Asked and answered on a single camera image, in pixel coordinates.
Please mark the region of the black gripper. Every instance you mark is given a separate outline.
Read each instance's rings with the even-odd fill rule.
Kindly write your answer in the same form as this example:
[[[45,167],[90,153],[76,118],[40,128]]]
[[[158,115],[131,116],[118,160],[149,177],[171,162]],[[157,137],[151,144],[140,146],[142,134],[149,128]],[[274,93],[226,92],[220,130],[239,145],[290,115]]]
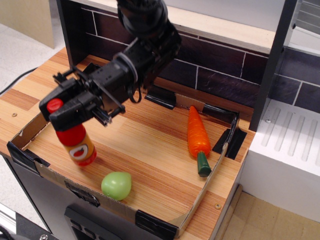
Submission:
[[[142,54],[120,52],[111,62],[90,68],[90,73],[75,66],[58,73],[54,76],[58,86],[40,101],[43,117],[56,131],[69,130],[91,118],[107,126],[116,115],[125,113],[126,100],[135,101],[134,93],[142,86]],[[61,100],[61,108],[50,108],[52,100]]]

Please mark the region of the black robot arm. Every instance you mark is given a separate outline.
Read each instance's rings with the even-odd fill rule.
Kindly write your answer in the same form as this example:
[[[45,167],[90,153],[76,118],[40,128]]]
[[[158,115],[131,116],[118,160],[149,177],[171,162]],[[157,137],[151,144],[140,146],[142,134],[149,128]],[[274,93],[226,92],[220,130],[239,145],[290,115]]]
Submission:
[[[109,124],[126,111],[124,102],[151,86],[177,56],[182,40],[162,0],[120,0],[117,11],[134,41],[93,72],[72,66],[54,76],[57,87],[39,109],[55,130],[66,131],[92,118]]]

